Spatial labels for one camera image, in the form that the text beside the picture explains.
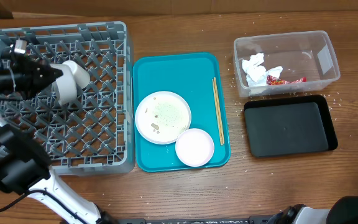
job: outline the black plastic container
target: black plastic container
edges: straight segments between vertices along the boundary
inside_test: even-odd
[[[327,101],[320,95],[250,101],[244,116],[252,155],[283,156],[338,147]]]

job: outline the clear plastic bin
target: clear plastic bin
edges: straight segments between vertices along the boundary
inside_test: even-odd
[[[264,53],[266,70],[282,66],[282,80],[306,77],[304,83],[248,87],[242,59]],[[240,97],[322,90],[341,76],[333,45],[325,31],[242,37],[234,41],[234,70]]]

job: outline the white plate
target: white plate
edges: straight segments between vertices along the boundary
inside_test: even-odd
[[[136,109],[135,124],[140,135],[155,144],[170,144],[190,127],[191,111],[176,93],[158,91],[144,98]]]
[[[175,151],[182,163],[199,167],[211,160],[214,154],[214,141],[211,136],[197,128],[182,133],[175,144]]]

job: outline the teal tray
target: teal tray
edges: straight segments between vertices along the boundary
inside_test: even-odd
[[[212,79],[216,77],[221,105],[225,144],[219,141]],[[191,110],[190,128],[200,128],[211,135],[215,152],[212,159],[202,166],[223,166],[230,158],[231,148],[227,131],[226,110],[216,57],[209,53],[165,55],[146,57],[134,65],[134,107],[149,94],[171,91],[183,97]],[[175,143],[158,145],[148,142],[135,128],[136,161],[147,172],[194,169],[184,165],[176,155]]]

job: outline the red candy wrapper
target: red candy wrapper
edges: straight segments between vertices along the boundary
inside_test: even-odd
[[[275,78],[271,75],[267,76],[266,83],[268,85],[282,85],[282,84],[291,84],[291,83],[303,83],[306,82],[306,77],[303,77],[301,79],[295,80],[294,82],[288,82],[279,78]]]

